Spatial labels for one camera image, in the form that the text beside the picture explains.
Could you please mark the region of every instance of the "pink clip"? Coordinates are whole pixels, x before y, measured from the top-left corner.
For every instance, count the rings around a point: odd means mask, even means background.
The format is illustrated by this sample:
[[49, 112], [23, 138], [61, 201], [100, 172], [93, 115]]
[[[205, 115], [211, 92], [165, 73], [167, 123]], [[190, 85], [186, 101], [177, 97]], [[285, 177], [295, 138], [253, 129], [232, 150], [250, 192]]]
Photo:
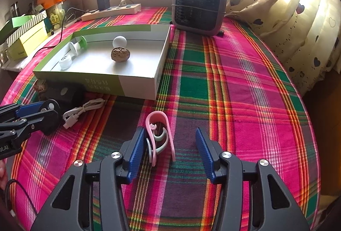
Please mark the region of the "pink clip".
[[151, 112], [146, 118], [146, 128], [147, 128], [147, 132], [148, 132], [148, 135], [149, 135], [149, 138], [151, 140], [152, 147], [153, 147], [152, 158], [151, 158], [151, 156], [149, 156], [149, 162], [152, 164], [152, 166], [156, 165], [156, 143], [155, 143], [155, 139], [154, 139], [154, 134], [152, 132], [152, 130], [156, 129], [156, 126], [155, 126], [156, 122], [161, 122], [167, 127], [167, 132], [168, 132], [171, 151], [172, 151], [172, 160], [175, 161], [175, 150], [174, 150], [174, 144], [173, 144], [173, 137], [172, 137], [172, 133], [171, 133], [171, 128], [169, 127], [168, 118], [164, 112], [154, 111], [154, 112]]

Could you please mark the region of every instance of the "power strip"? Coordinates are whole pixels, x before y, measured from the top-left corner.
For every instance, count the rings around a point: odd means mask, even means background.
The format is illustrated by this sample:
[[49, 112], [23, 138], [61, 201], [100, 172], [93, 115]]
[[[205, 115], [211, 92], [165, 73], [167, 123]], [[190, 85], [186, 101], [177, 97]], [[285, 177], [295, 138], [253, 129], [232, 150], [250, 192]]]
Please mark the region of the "power strip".
[[97, 18], [117, 16], [117, 15], [134, 15], [141, 11], [141, 4], [131, 4], [124, 7], [110, 7], [106, 10], [99, 10], [93, 13], [86, 13], [82, 15], [82, 21], [93, 20]]

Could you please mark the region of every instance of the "screw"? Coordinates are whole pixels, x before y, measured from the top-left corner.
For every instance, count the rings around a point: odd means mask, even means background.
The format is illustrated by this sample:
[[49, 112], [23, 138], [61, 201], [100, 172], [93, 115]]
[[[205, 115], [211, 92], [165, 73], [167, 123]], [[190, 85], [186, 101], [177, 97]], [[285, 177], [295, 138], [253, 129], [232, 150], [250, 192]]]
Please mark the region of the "screw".
[[267, 160], [265, 160], [265, 159], [261, 159], [259, 161], [259, 163], [260, 163], [261, 166], [267, 166], [269, 164], [269, 162]]
[[111, 153], [111, 157], [112, 157], [113, 159], [117, 159], [117, 158], [121, 157], [121, 153], [120, 153], [120, 152]]
[[221, 154], [221, 156], [223, 156], [224, 158], [228, 159], [232, 157], [232, 154], [228, 151], [225, 151]]
[[77, 160], [73, 163], [74, 166], [81, 166], [83, 164], [82, 160]]

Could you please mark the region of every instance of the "curtain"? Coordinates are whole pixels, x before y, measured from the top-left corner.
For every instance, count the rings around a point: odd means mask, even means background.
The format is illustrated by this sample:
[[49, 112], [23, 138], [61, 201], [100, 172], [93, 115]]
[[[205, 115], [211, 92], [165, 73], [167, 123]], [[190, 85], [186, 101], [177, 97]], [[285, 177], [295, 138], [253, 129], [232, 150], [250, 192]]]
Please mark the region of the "curtain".
[[230, 0], [226, 16], [248, 23], [304, 95], [341, 70], [340, 0]]

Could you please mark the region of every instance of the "plaid tablecloth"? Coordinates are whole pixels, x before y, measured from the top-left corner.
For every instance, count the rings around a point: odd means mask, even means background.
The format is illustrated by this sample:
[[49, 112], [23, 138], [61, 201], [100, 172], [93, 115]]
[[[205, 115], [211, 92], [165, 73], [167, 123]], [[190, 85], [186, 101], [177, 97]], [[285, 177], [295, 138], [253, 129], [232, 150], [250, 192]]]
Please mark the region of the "plaid tablecloth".
[[[166, 8], [144, 8], [135, 15], [78, 22], [63, 37], [80, 29], [170, 20]], [[96, 161], [118, 150], [150, 112], [162, 110], [169, 118], [176, 161], [170, 162], [170, 152], [165, 151], [152, 168], [145, 155], [138, 177], [123, 187], [131, 230], [211, 230], [220, 187], [205, 177], [195, 145], [198, 126], [242, 160], [268, 159], [313, 225], [320, 191], [318, 152], [302, 99], [247, 26], [225, 18], [222, 28], [224, 37], [172, 28], [156, 101], [88, 93], [87, 98], [102, 97], [106, 105], [86, 112], [72, 129], [59, 128], [49, 137], [35, 132], [15, 157], [12, 178], [23, 184], [37, 210], [73, 161]], [[47, 46], [58, 40], [59, 36]], [[36, 101], [32, 70], [50, 50], [40, 51], [24, 68], [2, 105]], [[100, 230], [97, 186], [94, 194], [95, 229]], [[29, 229], [35, 216], [17, 186], [11, 199]], [[242, 230], [247, 228], [248, 209], [244, 196]]]

